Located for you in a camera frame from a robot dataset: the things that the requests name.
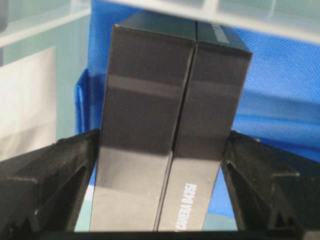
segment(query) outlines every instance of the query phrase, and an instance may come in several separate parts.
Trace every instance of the transparent plastic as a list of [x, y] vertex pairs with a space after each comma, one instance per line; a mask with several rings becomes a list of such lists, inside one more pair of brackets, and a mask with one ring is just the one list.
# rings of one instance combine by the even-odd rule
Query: transparent plastic
[[0, 145], [0, 161], [75, 134], [74, 88], [87, 67], [90, 14], [90, 0], [0, 0], [0, 108], [10, 104], [0, 141], [13, 143], [9, 155]]
[[112, 0], [172, 15], [320, 43], [319, 0]]

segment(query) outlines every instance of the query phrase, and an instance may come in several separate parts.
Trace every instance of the blue cloth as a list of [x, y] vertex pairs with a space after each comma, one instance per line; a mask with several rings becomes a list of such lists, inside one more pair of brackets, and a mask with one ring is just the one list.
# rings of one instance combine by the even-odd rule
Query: blue cloth
[[[77, 133], [101, 126], [112, 26], [138, 11], [103, 0], [91, 4], [88, 67], [75, 87]], [[253, 59], [232, 128], [319, 161], [320, 46], [235, 30]], [[221, 171], [212, 199], [210, 213], [233, 216]]]

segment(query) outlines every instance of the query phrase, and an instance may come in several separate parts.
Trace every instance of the box top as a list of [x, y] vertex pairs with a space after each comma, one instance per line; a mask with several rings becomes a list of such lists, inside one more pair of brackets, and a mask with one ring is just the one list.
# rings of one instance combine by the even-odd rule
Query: box top
[[156, 12], [138, 12], [115, 26], [196, 41], [196, 21]]
[[249, 49], [231, 28], [219, 24], [197, 22], [197, 42], [226, 46], [249, 52]]

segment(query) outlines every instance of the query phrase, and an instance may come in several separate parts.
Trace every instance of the product box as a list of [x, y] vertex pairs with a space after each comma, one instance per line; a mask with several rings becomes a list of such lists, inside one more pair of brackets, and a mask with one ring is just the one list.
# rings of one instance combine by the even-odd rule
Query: product box
[[142, 11], [113, 28], [91, 231], [201, 231], [251, 53]]
[[140, 12], [114, 26], [91, 231], [153, 231], [195, 49], [195, 22]]
[[197, 22], [159, 231], [201, 231], [251, 60], [230, 27]]

